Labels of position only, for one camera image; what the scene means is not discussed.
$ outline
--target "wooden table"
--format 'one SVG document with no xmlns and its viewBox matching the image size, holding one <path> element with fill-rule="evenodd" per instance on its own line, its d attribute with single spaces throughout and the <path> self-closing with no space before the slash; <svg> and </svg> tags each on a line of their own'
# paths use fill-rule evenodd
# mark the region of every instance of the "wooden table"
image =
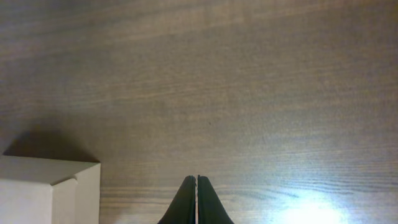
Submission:
<svg viewBox="0 0 398 224">
<path fill-rule="evenodd" d="M 383 0 L 5 1 L 0 146 L 95 156 L 101 224 L 156 223 L 197 174 L 236 223 L 398 223 L 397 24 Z"/>
</svg>

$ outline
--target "cardboard box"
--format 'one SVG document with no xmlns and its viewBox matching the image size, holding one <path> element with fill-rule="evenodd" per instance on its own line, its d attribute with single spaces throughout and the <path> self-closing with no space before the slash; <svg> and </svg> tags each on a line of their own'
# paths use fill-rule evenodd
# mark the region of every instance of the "cardboard box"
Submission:
<svg viewBox="0 0 398 224">
<path fill-rule="evenodd" d="M 92 162 L 0 157 L 0 223 L 98 224 L 100 168 Z"/>
</svg>

